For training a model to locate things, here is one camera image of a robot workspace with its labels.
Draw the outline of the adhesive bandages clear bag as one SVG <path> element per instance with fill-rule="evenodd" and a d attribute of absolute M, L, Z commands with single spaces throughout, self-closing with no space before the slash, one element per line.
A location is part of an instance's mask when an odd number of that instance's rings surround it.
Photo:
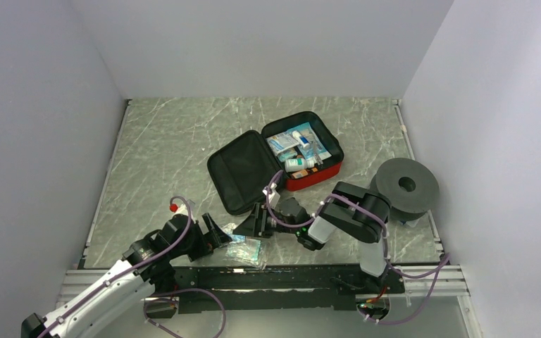
<path fill-rule="evenodd" d="M 226 246 L 225 256 L 231 261 L 255 268 L 262 268 L 266 264 L 266 257 L 263 252 L 263 242 L 259 239 L 252 239 L 249 237 L 246 238 L 245 243 L 229 243 Z"/>

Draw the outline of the white bottle green label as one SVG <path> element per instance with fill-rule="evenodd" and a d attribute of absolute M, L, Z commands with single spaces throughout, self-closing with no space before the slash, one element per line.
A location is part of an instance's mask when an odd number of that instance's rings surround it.
<path fill-rule="evenodd" d="M 288 173 L 295 173 L 301 170 L 313 168 L 316 165 L 314 158 L 290 158 L 285 161 L 285 171 Z"/>

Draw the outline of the brown bottle orange cap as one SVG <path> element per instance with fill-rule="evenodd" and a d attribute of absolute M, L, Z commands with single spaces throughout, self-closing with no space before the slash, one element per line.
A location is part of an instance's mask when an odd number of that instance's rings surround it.
<path fill-rule="evenodd" d="M 317 168 L 308 168 L 308 169 L 303 169 L 303 170 L 299 170 L 297 172 L 291 173 L 290 177 L 292 179 L 294 179 L 294 180 L 298 180 L 298 179 L 301 179 L 303 177 L 312 175 L 312 174 L 314 174 L 316 172 L 318 172 Z"/>

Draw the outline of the teal header small items bag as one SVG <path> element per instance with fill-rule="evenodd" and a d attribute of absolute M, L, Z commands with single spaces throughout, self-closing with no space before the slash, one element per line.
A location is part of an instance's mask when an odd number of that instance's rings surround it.
<path fill-rule="evenodd" d="M 299 155 L 296 147 L 292 147 L 280 152 L 277 157 L 280 162 L 285 162 L 288 159 L 296 158 Z"/>

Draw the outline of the red medicine kit case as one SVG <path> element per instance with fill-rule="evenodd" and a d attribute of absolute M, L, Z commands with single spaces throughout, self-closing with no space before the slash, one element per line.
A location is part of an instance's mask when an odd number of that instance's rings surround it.
<path fill-rule="evenodd" d="M 289 115 L 265 125 L 260 132 L 244 132 L 209 156 L 207 169 L 227 213 L 241 215 L 250 211 L 256 202 L 264 200 L 262 189 L 277 171 L 285 168 L 266 139 L 305 123 L 310 124 L 330 156 L 310 175 L 293 178 L 284 173 L 277 183 L 278 189 L 295 192 L 338 174 L 344 151 L 322 119 L 312 111 Z"/>

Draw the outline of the white gauze dressing packet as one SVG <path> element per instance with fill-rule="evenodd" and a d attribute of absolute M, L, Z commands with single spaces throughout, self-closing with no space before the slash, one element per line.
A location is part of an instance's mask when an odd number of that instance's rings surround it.
<path fill-rule="evenodd" d="M 271 137 L 267 137 L 266 141 L 275 155 L 279 155 L 299 144 L 299 142 L 288 132 L 281 132 Z"/>

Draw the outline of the blue cotton swab packet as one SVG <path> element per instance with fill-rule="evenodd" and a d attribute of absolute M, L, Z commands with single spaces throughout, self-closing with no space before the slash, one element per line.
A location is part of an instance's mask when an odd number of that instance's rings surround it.
<path fill-rule="evenodd" d="M 291 132 L 294 131 L 294 130 L 298 130 L 299 132 L 301 132 L 309 140 L 310 143 L 311 142 L 316 142 L 317 143 L 319 151 L 320 151 L 320 156 L 323 159 L 323 161 L 332 156 L 332 154 L 325 148 L 324 144 L 320 141 L 318 135 L 313 131 L 310 123 L 303 123 L 303 124 L 300 124 L 300 125 L 298 125 L 296 127 L 292 127 L 290 129 L 288 129 L 287 132 L 291 134 Z M 298 152 L 305 159 L 314 158 L 313 157 L 313 150 L 312 150 L 311 145 L 310 145 L 309 148 L 303 149 L 298 144 L 297 149 L 298 149 Z"/>

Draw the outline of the alcohol wipes clear bag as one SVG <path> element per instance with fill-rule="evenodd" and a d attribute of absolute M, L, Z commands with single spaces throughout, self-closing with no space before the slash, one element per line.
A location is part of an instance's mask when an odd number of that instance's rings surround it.
<path fill-rule="evenodd" d="M 228 223 L 221 227 L 222 231 L 231 238 L 231 244 L 241 244 L 246 242 L 246 237 L 243 235 L 234 234 L 233 230 L 237 228 L 237 224 Z"/>

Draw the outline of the black handled scissors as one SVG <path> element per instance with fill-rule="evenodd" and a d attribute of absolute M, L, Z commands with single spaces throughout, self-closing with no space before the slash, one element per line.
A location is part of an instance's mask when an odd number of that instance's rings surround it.
<path fill-rule="evenodd" d="M 317 143 L 316 142 L 311 142 L 311 147 L 312 147 L 312 150 L 313 150 L 313 157 L 314 157 L 314 160 L 315 160 L 316 164 L 317 165 L 322 165 L 323 164 L 323 159 L 320 156 L 320 151 L 319 151 Z"/>

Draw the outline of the white bandage roll blue label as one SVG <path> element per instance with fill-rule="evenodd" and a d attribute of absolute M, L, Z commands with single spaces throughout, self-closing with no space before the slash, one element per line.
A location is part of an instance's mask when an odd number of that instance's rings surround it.
<path fill-rule="evenodd" d="M 299 132 L 298 130 L 294 130 L 291 132 L 291 134 L 294 137 L 294 139 L 299 142 L 299 145 L 303 149 L 307 149 L 310 147 L 311 144 L 309 140 L 301 132 Z"/>

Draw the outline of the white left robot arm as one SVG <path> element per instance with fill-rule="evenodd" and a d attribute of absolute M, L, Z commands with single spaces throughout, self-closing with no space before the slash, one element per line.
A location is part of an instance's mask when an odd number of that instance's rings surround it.
<path fill-rule="evenodd" d="M 208 213 L 203 219 L 207 232 L 190 215 L 176 213 L 162 229 L 133 242 L 112 268 L 75 298 L 47 315 L 29 315 L 21 324 L 21 337 L 93 337 L 140 299 L 161 302 L 195 292 L 197 279 L 177 273 L 170 262 L 180 256 L 195 261 L 232 241 Z"/>

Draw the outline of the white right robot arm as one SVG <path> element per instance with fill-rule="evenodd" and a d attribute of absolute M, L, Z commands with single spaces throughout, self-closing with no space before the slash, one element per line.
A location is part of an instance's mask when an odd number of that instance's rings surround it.
<path fill-rule="evenodd" d="M 265 188 L 263 193 L 265 201 L 254 204 L 233 234 L 255 238 L 269 238 L 275 233 L 293 234 L 304 248 L 317 251 L 325 246 L 335 230 L 340 230 L 359 242 L 361 286 L 368 292 L 377 292 L 386 285 L 386 223 L 391 209 L 386 196 L 338 182 L 317 212 L 310 214 L 293 197 L 279 200 L 275 184 Z"/>

